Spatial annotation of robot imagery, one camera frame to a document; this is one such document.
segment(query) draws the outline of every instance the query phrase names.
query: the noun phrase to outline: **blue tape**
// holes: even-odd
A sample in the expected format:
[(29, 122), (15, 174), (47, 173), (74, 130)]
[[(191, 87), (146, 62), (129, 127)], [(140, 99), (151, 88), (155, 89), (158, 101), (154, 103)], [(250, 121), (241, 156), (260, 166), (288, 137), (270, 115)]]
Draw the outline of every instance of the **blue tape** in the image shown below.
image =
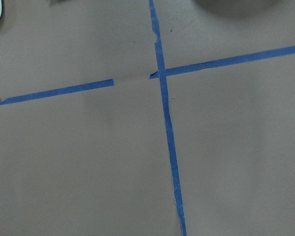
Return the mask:
[[(167, 76), (178, 75), (178, 74), (194, 72), (194, 71), (198, 71), (202, 69), (207, 69), (207, 68), (216, 68), (216, 67), (222, 67), (227, 65), (235, 65), (235, 64), (251, 62), (256, 60), (286, 56), (290, 54), (295, 54), (295, 46), (287, 47), (287, 48), (279, 48), (279, 49), (258, 52), (258, 53), (252, 53), (252, 54), (247, 54), (247, 55), (242, 55), (242, 56), (237, 56), (232, 58), (213, 60), (213, 61), (208, 61), (204, 63), (170, 68), (166, 70), (166, 75)], [(150, 79), (156, 79), (158, 77), (159, 77), (158, 71), (150, 75)]]
[(44, 97), (59, 96), (59, 95), (67, 94), (67, 93), (81, 92), (81, 91), (86, 91), (90, 89), (104, 88), (104, 87), (113, 86), (114, 84), (115, 84), (114, 80), (110, 79), (110, 80), (103, 80), (103, 81), (98, 81), (98, 82), (93, 82), (93, 83), (88, 83), (83, 85), (75, 85), (71, 87), (58, 88), (58, 89), (53, 89), (53, 90), (44, 91), (44, 92), (31, 93), (31, 94), (21, 95), (17, 97), (10, 97), (3, 101), (0, 101), (0, 106), (11, 104), (11, 103), (40, 99)]
[(151, 12), (152, 29), (157, 36), (157, 40), (155, 42), (155, 51), (156, 51), (157, 67), (159, 71), (159, 82), (160, 82), (161, 94), (162, 94), (163, 111), (164, 111), (164, 118), (165, 118), (169, 157), (170, 157), (170, 163), (171, 163), (171, 169), (172, 169), (176, 208), (177, 208), (178, 216), (180, 219), (182, 235), (187, 236), (185, 215), (183, 211), (183, 202), (182, 202), (181, 187), (180, 187), (180, 180), (179, 180), (178, 164), (177, 164), (177, 154), (176, 154), (175, 140), (174, 140), (174, 131), (173, 131), (173, 125), (172, 125), (171, 115), (169, 110), (168, 88), (167, 88), (166, 69), (165, 69), (164, 55), (163, 55), (163, 49), (162, 49), (161, 34), (160, 34), (159, 23), (158, 23), (153, 0), (149, 0), (149, 8)]

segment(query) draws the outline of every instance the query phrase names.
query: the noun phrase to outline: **blue tape line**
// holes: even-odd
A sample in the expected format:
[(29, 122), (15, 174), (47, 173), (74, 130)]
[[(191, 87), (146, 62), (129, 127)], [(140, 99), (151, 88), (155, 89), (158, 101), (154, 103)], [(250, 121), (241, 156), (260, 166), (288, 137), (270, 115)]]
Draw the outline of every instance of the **blue tape line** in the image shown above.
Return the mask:
[(3, 101), (0, 101), (0, 106), (11, 104), (11, 103), (40, 99), (44, 97), (52, 97), (52, 96), (59, 96), (59, 95), (67, 94), (67, 93), (86, 91), (90, 89), (104, 88), (104, 87), (109, 87), (112, 85), (114, 85), (114, 80), (110, 79), (110, 80), (92, 82), (92, 83), (83, 84), (83, 85), (75, 85), (75, 86), (66, 87), (66, 88), (58, 88), (58, 89), (53, 89), (53, 90), (44, 91), (44, 92), (31, 93), (27, 95), (7, 98)]
[[(175, 68), (170, 68), (166, 70), (166, 75), (178, 75), (188, 72), (194, 72), (202, 69), (207, 68), (216, 68), (216, 67), (222, 67), (227, 65), (235, 65), (245, 62), (251, 62), (256, 60), (263, 60), (268, 58), (275, 58), (280, 56), (286, 56), (290, 54), (295, 54), (295, 46), (287, 47), (287, 48), (279, 48), (264, 52), (258, 52), (258, 53), (251, 53), (247, 55), (232, 57), (232, 58), (225, 58), (225, 59), (219, 59), (219, 60), (213, 60), (208, 61), (204, 63), (198, 63), (198, 64), (192, 64), (192, 65), (184, 65), (179, 66)], [(150, 75), (150, 79), (156, 79), (159, 77), (159, 72), (156, 71), (153, 74)]]
[(174, 132), (173, 132), (173, 125), (172, 125), (171, 115), (169, 110), (168, 88), (167, 88), (166, 69), (165, 69), (164, 55), (163, 55), (163, 49), (162, 49), (161, 34), (160, 34), (159, 23), (158, 23), (153, 0), (149, 0), (149, 8), (151, 12), (152, 29), (157, 36), (157, 40), (155, 42), (155, 50), (156, 50), (157, 67), (159, 71), (159, 82), (160, 82), (161, 94), (162, 94), (167, 143), (168, 143), (169, 157), (170, 157), (172, 176), (173, 176), (175, 201), (176, 201), (178, 216), (180, 219), (182, 235), (187, 236), (185, 215), (183, 211), (183, 202), (182, 202), (182, 196), (181, 196), (181, 187), (180, 187), (180, 180), (179, 180)]

